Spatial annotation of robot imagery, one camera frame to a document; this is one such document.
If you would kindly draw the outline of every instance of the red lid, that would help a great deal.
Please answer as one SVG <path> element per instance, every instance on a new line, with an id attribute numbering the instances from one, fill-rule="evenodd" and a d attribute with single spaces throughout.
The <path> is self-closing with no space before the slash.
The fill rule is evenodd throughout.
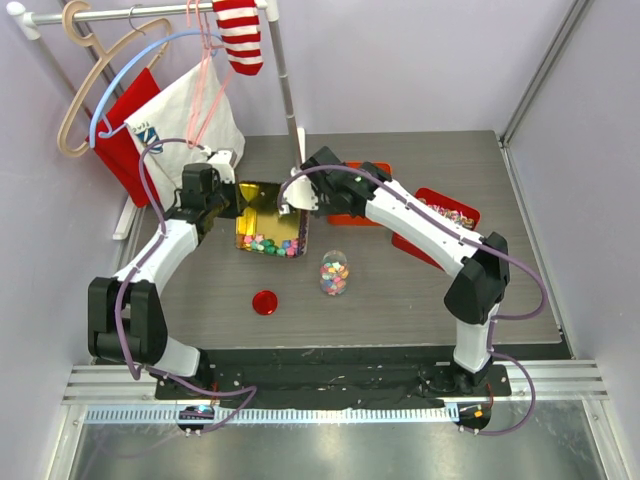
<path id="1" fill-rule="evenodd" d="M 271 315 L 276 308 L 278 308 L 278 297 L 269 290 L 258 292 L 253 297 L 253 309 L 260 315 Z"/>

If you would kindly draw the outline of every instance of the white wall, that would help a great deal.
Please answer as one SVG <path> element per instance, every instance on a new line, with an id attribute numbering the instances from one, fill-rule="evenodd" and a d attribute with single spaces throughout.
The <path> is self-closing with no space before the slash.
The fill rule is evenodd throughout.
<path id="1" fill-rule="evenodd" d="M 128 8 L 132 2 L 91 3 L 98 9 Z M 300 124 L 310 133 L 501 131 L 571 3 L 280 0 Z M 175 30 L 185 28 L 182 16 L 171 21 Z M 262 27 L 265 66 L 257 78 L 238 75 L 229 87 L 236 120 L 247 135 L 286 132 L 264 17 Z M 120 21 L 95 23 L 94 29 L 110 45 L 130 27 Z M 123 54 L 116 65 L 131 56 Z M 199 59 L 197 38 L 174 42 L 158 66 L 161 85 Z M 223 76 L 226 62 L 219 65 Z"/>
<path id="2" fill-rule="evenodd" d="M 55 0 L 33 7 L 59 8 Z M 34 480 L 48 461 L 70 368 L 89 358 L 87 286 L 112 272 L 124 191 L 94 155 L 58 153 L 68 98 L 5 15 L 0 42 L 0 476 Z M 64 55 L 63 45 L 54 48 Z M 86 55 L 76 56 L 76 74 L 86 73 Z"/>
<path id="3" fill-rule="evenodd" d="M 640 460 L 640 2 L 597 1 L 513 143 L 576 352 Z"/>

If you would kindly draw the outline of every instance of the white cloth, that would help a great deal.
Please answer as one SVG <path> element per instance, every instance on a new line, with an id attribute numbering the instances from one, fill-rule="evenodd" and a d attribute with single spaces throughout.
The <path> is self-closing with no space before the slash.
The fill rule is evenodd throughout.
<path id="1" fill-rule="evenodd" d="M 163 138 L 185 138 L 199 69 L 200 64 L 125 120 L 129 134 L 139 152 L 142 152 L 147 145 Z M 205 85 L 196 132 L 200 130 L 220 91 L 220 82 L 213 68 L 213 62 L 209 63 Z M 214 152 L 221 148 L 233 149 L 236 153 L 233 167 L 242 158 L 245 140 L 236 127 L 229 99 L 225 94 L 220 99 L 200 143 L 210 147 Z M 173 203 L 176 188 L 182 186 L 183 167 L 188 163 L 200 163 L 206 160 L 200 149 L 189 149 L 182 143 L 165 143 L 146 156 L 145 166 L 165 209 Z"/>

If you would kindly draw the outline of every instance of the red basket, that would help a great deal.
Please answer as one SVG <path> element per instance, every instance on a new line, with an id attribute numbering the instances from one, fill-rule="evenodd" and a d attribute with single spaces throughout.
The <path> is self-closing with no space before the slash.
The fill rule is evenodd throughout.
<path id="1" fill-rule="evenodd" d="M 460 203 L 453 198 L 449 198 L 441 193 L 434 192 L 428 188 L 421 188 L 415 194 L 415 197 L 418 199 L 423 199 L 427 205 L 438 205 L 440 207 L 446 208 L 447 210 L 457 210 L 462 213 L 465 217 L 473 219 L 473 230 L 476 229 L 478 223 L 480 222 L 480 212 L 475 208 L 471 208 L 464 203 Z M 429 255 L 424 253 L 418 247 L 414 246 L 412 243 L 407 241 L 404 237 L 401 237 L 397 233 L 394 233 L 391 237 L 391 243 L 394 247 L 399 248 L 407 252 L 410 255 L 413 255 L 420 260 L 423 260 L 436 268 L 442 270 L 442 267 L 436 263 L 436 261 L 431 258 Z"/>
<path id="2" fill-rule="evenodd" d="M 376 167 L 381 168 L 385 172 L 387 172 L 389 174 L 391 173 L 391 165 L 389 165 L 388 163 L 373 162 L 373 164 Z M 358 168 L 360 165 L 362 165 L 362 162 L 346 162 L 346 165 L 347 165 L 347 167 Z M 348 226 L 352 226 L 352 227 L 378 227 L 378 226 L 380 226 L 379 223 L 372 222 L 368 218 L 352 217 L 351 215 L 329 215 L 327 217 L 327 221 L 331 225 L 342 225 L 342 226 L 348 225 Z"/>

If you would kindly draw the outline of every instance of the red and white striped fabric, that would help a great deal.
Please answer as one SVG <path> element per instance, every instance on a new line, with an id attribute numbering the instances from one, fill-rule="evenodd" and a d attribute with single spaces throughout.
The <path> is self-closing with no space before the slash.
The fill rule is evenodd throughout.
<path id="1" fill-rule="evenodd" d="M 255 0 L 213 0 L 213 11 L 233 69 L 243 75 L 257 74 L 263 62 Z"/>

